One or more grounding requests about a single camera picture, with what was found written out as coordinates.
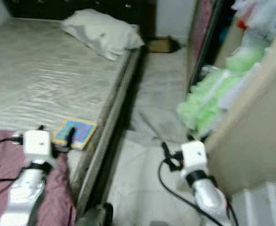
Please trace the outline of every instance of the mattress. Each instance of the mattress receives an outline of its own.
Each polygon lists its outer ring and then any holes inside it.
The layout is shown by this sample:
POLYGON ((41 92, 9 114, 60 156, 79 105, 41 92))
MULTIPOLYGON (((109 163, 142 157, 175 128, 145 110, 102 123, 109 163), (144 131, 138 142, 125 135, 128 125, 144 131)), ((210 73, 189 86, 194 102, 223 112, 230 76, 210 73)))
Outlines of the mattress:
POLYGON ((110 61, 56 21, 11 19, 0 27, 0 129, 54 131, 67 118, 98 123, 86 150, 68 154, 74 198, 134 55, 110 61))

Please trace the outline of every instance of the white floor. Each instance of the white floor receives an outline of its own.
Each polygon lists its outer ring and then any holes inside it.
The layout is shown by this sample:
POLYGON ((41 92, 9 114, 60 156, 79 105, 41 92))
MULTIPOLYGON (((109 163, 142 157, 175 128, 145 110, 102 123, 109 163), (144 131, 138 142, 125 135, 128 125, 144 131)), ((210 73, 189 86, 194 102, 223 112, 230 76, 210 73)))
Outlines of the white floor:
MULTIPOLYGON (((172 151, 185 142, 185 128, 175 113, 185 98, 186 49, 173 54, 150 54, 140 84, 132 130, 126 132, 108 201, 114 207, 115 226, 148 226, 152 220, 169 226, 198 225, 199 217, 160 185, 157 168, 163 151, 156 135, 141 114, 168 140, 172 151)), ((193 200, 179 172, 164 166, 162 177, 177 193, 193 200)))

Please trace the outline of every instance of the red fabric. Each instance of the red fabric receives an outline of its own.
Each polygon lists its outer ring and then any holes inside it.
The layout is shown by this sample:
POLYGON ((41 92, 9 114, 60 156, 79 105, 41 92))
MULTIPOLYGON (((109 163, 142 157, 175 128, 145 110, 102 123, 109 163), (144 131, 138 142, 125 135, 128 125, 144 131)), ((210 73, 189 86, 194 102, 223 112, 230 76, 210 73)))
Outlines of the red fabric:
MULTIPOLYGON (((0 140, 11 136, 9 131, 0 131, 0 140)), ((23 147, 10 141, 0 144, 0 178, 16 178, 24 166, 23 147)), ((74 226, 76 208, 69 190, 67 155, 60 154, 56 168, 50 173, 46 196, 38 212, 39 226, 74 226)), ((0 217, 7 206, 11 182, 0 182, 0 217)))

